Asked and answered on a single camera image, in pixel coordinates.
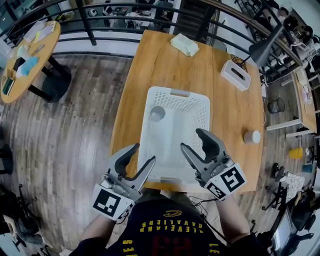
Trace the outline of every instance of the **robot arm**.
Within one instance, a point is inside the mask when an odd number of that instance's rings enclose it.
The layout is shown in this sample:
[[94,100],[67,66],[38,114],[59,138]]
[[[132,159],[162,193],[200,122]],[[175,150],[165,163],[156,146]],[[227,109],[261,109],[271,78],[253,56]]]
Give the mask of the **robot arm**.
[[227,154],[222,140],[204,129],[196,129],[195,132],[202,140],[205,159],[184,143],[180,145],[182,154],[195,169],[195,179],[200,186],[208,189],[218,200],[223,200],[246,184],[245,174]]
[[113,154],[109,159],[103,181],[94,186],[91,206],[114,221],[126,216],[142,196],[140,190],[156,163],[156,157],[153,156],[134,177],[127,177],[126,167],[139,146],[138,143],[129,145]]

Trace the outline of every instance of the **basket handle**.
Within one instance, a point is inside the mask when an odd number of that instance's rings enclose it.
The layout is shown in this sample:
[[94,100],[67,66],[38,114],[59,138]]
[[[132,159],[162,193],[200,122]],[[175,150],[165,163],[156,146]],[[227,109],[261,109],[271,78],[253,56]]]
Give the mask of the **basket handle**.
[[189,97],[191,93],[186,90],[171,89],[170,94],[180,97]]

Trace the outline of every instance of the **wooden floor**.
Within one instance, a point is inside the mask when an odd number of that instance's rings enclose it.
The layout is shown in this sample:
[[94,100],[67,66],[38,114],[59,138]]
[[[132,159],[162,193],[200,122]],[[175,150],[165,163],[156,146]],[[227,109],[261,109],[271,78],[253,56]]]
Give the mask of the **wooden floor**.
[[[96,216],[90,210],[89,201],[94,184],[101,181],[106,171],[112,129],[132,61],[87,55],[65,55],[56,59],[71,68],[73,77],[59,103],[48,104],[27,92],[15,103],[5,105],[1,125],[13,151],[15,168],[11,176],[0,175],[0,181],[14,192],[23,184],[26,198],[37,197],[33,209],[43,219],[42,233],[54,251],[60,252],[63,248],[74,249],[81,232]],[[42,84],[43,79],[42,75],[34,85]],[[266,111],[266,125],[289,121],[298,115],[292,84],[281,87],[280,82],[267,88],[264,105],[282,97],[286,111],[272,115]],[[235,196],[247,219],[256,220],[255,230],[259,232],[267,231],[278,213],[272,208],[261,210],[272,198],[264,189],[273,184],[272,164],[278,162],[290,172],[301,174],[306,160],[289,159],[288,151],[313,143],[312,135],[286,138],[285,133],[293,130],[291,127],[264,132],[257,190]],[[304,176],[306,183],[312,178],[311,174],[304,173]],[[208,198],[203,194],[191,196]],[[209,222],[220,229],[215,203],[204,206]],[[110,243],[118,239],[125,223],[116,225]]]

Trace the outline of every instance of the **white paper cup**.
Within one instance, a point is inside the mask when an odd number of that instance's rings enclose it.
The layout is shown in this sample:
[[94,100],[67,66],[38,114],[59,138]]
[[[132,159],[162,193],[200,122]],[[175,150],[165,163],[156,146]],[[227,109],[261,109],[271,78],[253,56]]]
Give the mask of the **white paper cup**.
[[28,53],[28,47],[26,45],[21,45],[19,48],[18,48],[18,51],[16,52],[16,55],[18,56],[18,58],[22,58],[24,59],[25,61],[27,61],[31,56],[30,54]]
[[162,106],[154,106],[150,110],[150,119],[155,123],[158,123],[166,115],[166,111]]
[[249,130],[244,136],[243,140],[245,144],[258,144],[261,139],[261,133],[257,130]]

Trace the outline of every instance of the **blue item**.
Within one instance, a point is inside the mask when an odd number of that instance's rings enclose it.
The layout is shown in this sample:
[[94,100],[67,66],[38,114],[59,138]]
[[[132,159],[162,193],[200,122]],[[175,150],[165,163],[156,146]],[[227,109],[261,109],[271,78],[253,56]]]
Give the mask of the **blue item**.
[[29,75],[30,70],[37,65],[39,58],[38,57],[30,57],[21,65],[21,74],[23,76]]
[[312,164],[304,164],[302,166],[303,173],[312,173]]

